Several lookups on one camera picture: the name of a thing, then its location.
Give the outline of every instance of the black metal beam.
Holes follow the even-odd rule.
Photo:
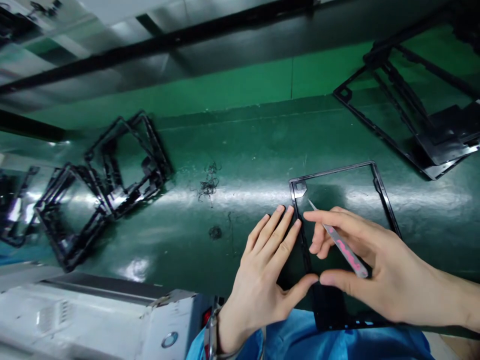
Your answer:
[[[62,141],[65,136],[65,130],[60,127],[48,125],[1,109],[0,131],[53,143]]]
[[[179,47],[200,43],[236,31],[260,27],[284,20],[300,12],[313,11],[317,0],[277,0],[248,10],[220,17],[185,29],[173,31],[103,54],[54,68],[0,86],[0,95],[11,94],[41,85],[103,70],[154,54],[168,53]]]

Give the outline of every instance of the fingernail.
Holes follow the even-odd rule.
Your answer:
[[[320,275],[320,284],[326,285],[326,286],[333,286],[333,285],[335,285],[335,279],[331,275],[322,274],[322,275]]]

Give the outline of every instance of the stack of black frames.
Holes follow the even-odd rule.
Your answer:
[[[143,175],[132,184],[124,184],[116,158],[117,142],[124,136],[132,136],[145,152]],[[19,248],[41,227],[58,263],[70,272],[85,260],[109,223],[153,199],[172,174],[154,124],[143,110],[128,120],[117,118],[88,149],[84,160],[86,165],[68,162],[61,169],[31,166],[6,207],[9,210],[0,241]],[[50,176],[45,181],[48,171]],[[93,209],[88,221],[75,231],[62,216],[62,208],[64,200],[73,196],[69,192],[78,186]]]

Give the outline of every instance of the rectangular frame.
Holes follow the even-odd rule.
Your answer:
[[[134,129],[140,123],[145,125],[148,143]],[[133,135],[146,153],[146,157],[141,163],[144,176],[138,182],[130,184],[128,187],[123,185],[122,175],[120,174],[116,158],[111,153],[105,151],[105,146],[109,142],[115,142],[116,139],[125,134]],[[102,156],[104,179],[99,176],[92,165],[95,153],[100,153]],[[140,110],[129,120],[119,116],[88,149],[84,159],[90,175],[99,188],[101,200],[106,204],[107,211],[114,219],[121,218],[140,201],[152,198],[161,190],[165,181],[172,173],[172,168],[165,156],[154,125],[143,110]],[[141,193],[141,188],[146,182],[149,182],[149,186]]]
[[[36,181],[36,176],[39,174],[41,171],[41,168],[49,168],[51,170],[50,178],[49,180],[45,183],[45,188],[44,191],[46,191],[49,186],[52,184],[54,181],[55,177],[59,173],[60,169],[58,167],[50,167],[50,166],[30,166],[28,169],[26,175],[23,177],[22,183],[20,185],[20,188],[18,191],[15,193],[13,200],[10,204],[10,209],[8,211],[7,216],[10,215],[10,213],[14,210],[14,207],[16,205],[17,199],[23,199],[25,196],[25,193],[29,190],[32,181]],[[4,243],[14,247],[14,248],[20,248],[22,247],[26,240],[27,236],[31,234],[33,227],[35,226],[35,221],[38,219],[36,216],[35,212],[33,212],[33,215],[31,219],[28,222],[28,225],[24,229],[22,233],[15,234],[13,231],[15,230],[15,226],[19,223],[19,221],[12,221],[9,220],[8,218],[4,219],[4,225],[3,225],[3,230],[0,235],[0,241],[3,241]]]
[[[385,189],[382,178],[380,177],[377,164],[374,161],[365,161],[350,166],[340,167],[333,170],[318,172],[311,175],[305,175],[291,179],[288,184],[290,188],[291,202],[293,204],[296,217],[298,219],[302,219],[297,205],[297,199],[303,197],[307,191],[307,184],[305,183],[305,180],[359,169],[363,167],[370,167],[373,175],[373,185],[375,186],[375,190],[380,196],[380,200],[385,210],[385,214],[388,218],[390,228],[400,238],[402,238],[402,234],[397,224],[397,220],[395,219],[394,211],[392,209],[392,205],[390,204],[387,191]],[[301,190],[297,188],[297,184],[302,184]],[[303,227],[300,229],[299,237],[300,245],[302,248],[303,265],[305,267],[305,272],[307,274],[310,274],[313,272],[312,262],[310,259],[309,246]],[[363,313],[362,315],[357,316],[350,315],[347,312],[347,307],[345,305],[342,291],[335,287],[323,286],[322,284],[317,282],[310,288],[309,292],[312,298],[312,309],[318,331],[375,328],[393,325],[392,322],[384,319],[382,316],[380,316],[374,311],[369,311],[367,313]]]
[[[382,140],[390,145],[397,153],[407,158],[417,169],[423,174],[429,177],[431,180],[438,180],[445,175],[448,171],[458,165],[468,155],[456,160],[448,161],[442,165],[433,164],[432,160],[427,156],[425,151],[419,145],[418,148],[414,148],[411,151],[402,149],[399,144],[390,137],[385,131],[383,131],[378,125],[376,125],[371,119],[369,119],[360,110],[354,107],[350,101],[353,97],[353,91],[349,88],[349,84],[352,83],[361,74],[367,71],[367,66],[361,67],[352,76],[350,76],[344,83],[337,87],[333,91],[333,96],[340,101],[357,119],[359,119],[364,125],[370,128],[375,134],[377,134]]]
[[[99,197],[98,188],[88,170],[68,162],[34,208],[55,257],[65,272],[74,270],[85,259],[88,250],[108,223],[105,204],[99,201],[94,213],[79,233],[66,232],[60,221],[60,200],[75,181],[82,182],[95,197]],[[67,251],[63,250],[65,245],[68,245]]]

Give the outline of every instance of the green floor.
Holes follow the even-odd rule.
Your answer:
[[[435,46],[430,48],[432,52],[435,49]],[[310,56],[301,60],[310,62],[310,65],[304,64],[303,69],[315,68],[315,57],[320,55]],[[126,94],[119,94],[44,110],[32,117],[80,129],[69,133],[69,143],[53,146],[4,134],[2,148],[7,153],[30,157],[32,161],[79,163],[82,153],[100,131],[85,130],[86,127],[105,126],[117,115],[127,117],[139,108],[153,113],[174,167],[174,176],[166,184],[162,196],[107,230],[94,253],[79,268],[94,275],[227,296],[253,226],[277,204],[291,204],[289,179],[374,160],[408,246],[433,266],[480,282],[480,203],[476,201],[480,196],[477,180],[480,155],[473,154],[441,179],[428,181],[331,95],[306,97],[319,95],[313,90],[315,83],[320,93],[328,93],[346,80],[355,66],[350,64],[329,77],[327,72],[322,72],[326,79],[321,78],[320,70],[312,71],[310,85],[302,88],[300,80],[295,82],[298,77],[292,80],[290,70],[295,65],[291,65],[291,60],[287,63],[290,67],[282,61],[262,65],[271,73],[254,70],[260,78],[255,82],[253,94],[244,83],[240,89],[235,87],[233,94],[225,95],[233,99],[235,94],[246,92],[237,102],[230,103],[226,98],[223,102],[218,98],[214,101],[215,96],[204,95],[205,99],[198,102],[186,101],[181,116],[177,116],[179,104],[162,101],[166,91],[162,87],[133,91],[128,94],[128,101]],[[456,67],[457,74],[472,79],[479,72],[476,65],[465,67],[455,61],[449,64]],[[404,69],[418,80],[415,68]],[[241,72],[250,76],[253,70],[235,71],[234,78],[240,81]],[[276,76],[285,72],[288,76]],[[233,89],[232,78],[229,78],[232,73],[223,75],[220,89],[228,84]],[[201,80],[189,81],[192,84]],[[369,84],[369,80],[360,80],[360,85],[356,86],[364,89],[358,92],[360,105],[370,114],[385,117],[384,106],[376,102],[376,94],[368,90]],[[183,95],[184,89],[189,87],[185,83],[168,86],[170,91],[177,86],[178,94],[170,93],[171,99]],[[418,81],[416,86],[430,109],[441,109],[457,96],[429,80]],[[198,91],[208,88],[195,88],[195,99],[201,96]],[[256,105],[258,100],[264,104]],[[213,104],[212,108],[207,110],[205,103]],[[239,105],[242,107],[221,110]],[[162,112],[165,107],[170,110]],[[137,164],[142,158],[142,153],[133,149],[124,153],[123,160],[130,175],[138,170]],[[213,162],[221,168],[217,173],[218,188],[211,201],[202,198],[200,202],[197,190],[206,178],[205,169]],[[354,208],[361,211],[364,202],[369,209],[364,215],[379,219],[383,216],[382,209],[371,206],[365,186],[354,176],[339,177],[336,183],[338,203],[347,206],[354,201]],[[316,205],[318,208],[331,206],[330,203]],[[73,208],[70,215],[80,215],[77,209]],[[214,226],[221,228],[220,239],[212,240],[209,236]],[[19,250],[0,244],[0,255],[55,263],[45,240]],[[313,260],[314,267],[321,269],[320,260]],[[302,274],[300,249],[296,248],[281,282],[289,286]]]

